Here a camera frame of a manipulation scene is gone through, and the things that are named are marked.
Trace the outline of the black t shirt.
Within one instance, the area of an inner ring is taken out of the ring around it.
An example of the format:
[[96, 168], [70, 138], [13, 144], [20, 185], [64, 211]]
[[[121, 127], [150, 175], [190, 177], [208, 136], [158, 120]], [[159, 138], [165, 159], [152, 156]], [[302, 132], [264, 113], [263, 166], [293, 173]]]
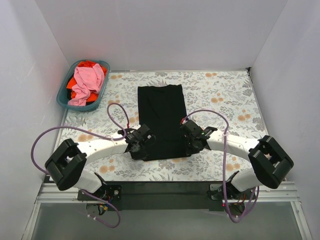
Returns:
[[155, 135], [155, 142], [146, 148], [146, 160], [185, 158], [180, 126], [187, 110], [182, 85], [139, 86], [137, 96], [139, 123]]

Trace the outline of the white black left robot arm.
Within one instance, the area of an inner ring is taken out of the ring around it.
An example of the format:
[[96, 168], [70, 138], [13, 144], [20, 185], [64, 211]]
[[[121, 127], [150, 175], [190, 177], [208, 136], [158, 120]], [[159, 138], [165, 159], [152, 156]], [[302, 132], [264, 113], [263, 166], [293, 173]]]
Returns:
[[118, 130], [109, 140], [99, 138], [78, 143], [68, 138], [44, 166], [60, 191], [78, 188], [88, 192], [95, 200], [109, 200], [114, 197], [114, 190], [98, 173], [85, 170], [85, 166], [124, 153], [130, 153], [134, 160], [146, 160], [147, 147], [155, 141], [156, 136], [145, 124]]

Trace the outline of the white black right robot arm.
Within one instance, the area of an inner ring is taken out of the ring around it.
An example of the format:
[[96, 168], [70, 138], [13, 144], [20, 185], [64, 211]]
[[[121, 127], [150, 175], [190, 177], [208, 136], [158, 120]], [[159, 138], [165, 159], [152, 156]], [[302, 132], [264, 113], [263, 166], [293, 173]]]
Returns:
[[294, 167], [293, 160], [269, 135], [261, 139], [226, 135], [215, 127], [202, 129], [192, 120], [182, 123], [180, 130], [189, 156], [207, 149], [227, 152], [251, 163], [251, 168], [236, 171], [225, 185], [213, 191], [217, 199], [237, 199], [245, 191], [260, 186], [277, 189]]

